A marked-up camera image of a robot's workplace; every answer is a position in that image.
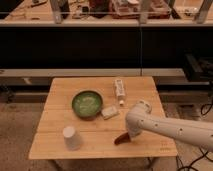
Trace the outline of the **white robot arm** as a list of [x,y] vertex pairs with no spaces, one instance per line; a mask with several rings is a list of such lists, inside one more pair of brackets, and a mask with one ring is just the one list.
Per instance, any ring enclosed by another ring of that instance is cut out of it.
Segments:
[[125,121],[130,138],[146,130],[213,152],[213,123],[159,117],[152,114],[152,106],[144,100],[131,107]]

